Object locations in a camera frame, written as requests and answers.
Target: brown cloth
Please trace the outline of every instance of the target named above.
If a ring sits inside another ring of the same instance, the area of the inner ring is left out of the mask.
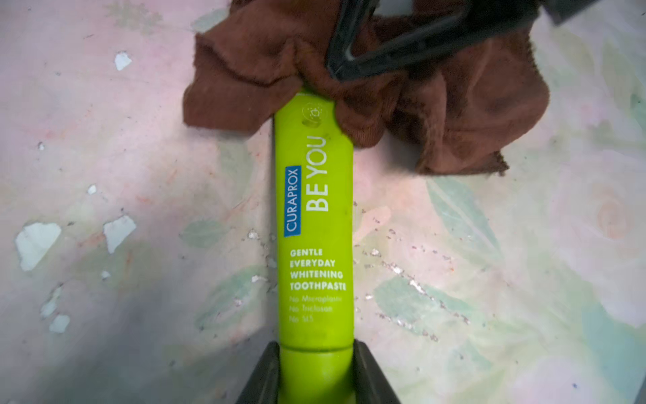
[[[529,28],[439,60],[340,83],[325,68],[340,0],[237,0],[231,15],[196,35],[195,77],[183,100],[187,125],[255,132],[304,82],[337,102],[355,145],[370,147],[384,127],[422,147],[417,171],[476,174],[508,169],[500,149],[543,115],[549,91],[536,69]],[[409,17],[374,17],[354,54],[435,17],[460,0],[418,0]]]

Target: peeling paint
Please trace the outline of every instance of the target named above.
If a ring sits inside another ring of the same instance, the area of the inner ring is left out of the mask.
[[[46,319],[56,311],[56,301],[61,297],[62,286],[58,286],[52,292],[49,300],[41,306],[41,318]]]
[[[132,63],[132,59],[130,59],[130,56],[128,56],[128,52],[125,50],[122,50],[121,52],[118,52],[117,55],[114,57],[114,65],[116,66],[118,71],[122,71],[125,69],[126,66],[130,65]]]
[[[408,281],[408,284],[410,286],[413,286],[415,288],[415,290],[417,290],[418,293],[420,293],[420,294],[422,294],[424,296],[428,296],[426,291],[422,288],[422,286],[419,286],[419,283],[417,283],[417,281],[415,279],[411,279],[410,281]]]
[[[67,326],[70,324],[70,316],[68,315],[57,315],[52,324],[49,325],[50,332],[55,334],[62,334],[67,329]]]
[[[60,235],[61,227],[56,223],[34,223],[23,227],[16,237],[20,268],[33,270]]]
[[[262,282],[268,282],[269,279],[267,279],[267,278],[265,278],[263,276],[260,276],[260,275],[254,275],[254,276],[251,277],[251,283],[256,283],[256,282],[261,282],[261,281]]]
[[[137,225],[128,216],[124,215],[114,222],[109,222],[103,225],[103,234],[108,244],[108,252],[114,253],[114,250],[130,235]]]

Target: stained surface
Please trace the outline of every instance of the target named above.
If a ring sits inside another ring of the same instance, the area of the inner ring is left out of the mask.
[[[182,124],[193,31],[225,6],[0,6],[0,403],[233,403],[277,338],[271,125]],[[644,12],[536,23],[550,107],[504,177],[413,176],[390,137],[355,152],[355,333],[402,402],[632,403]],[[109,253],[120,217],[136,228]],[[27,272],[16,237],[34,223],[61,233]]]

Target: curaprox logo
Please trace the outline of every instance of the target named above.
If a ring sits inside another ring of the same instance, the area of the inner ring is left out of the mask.
[[[300,235],[300,165],[285,167],[285,237]]]

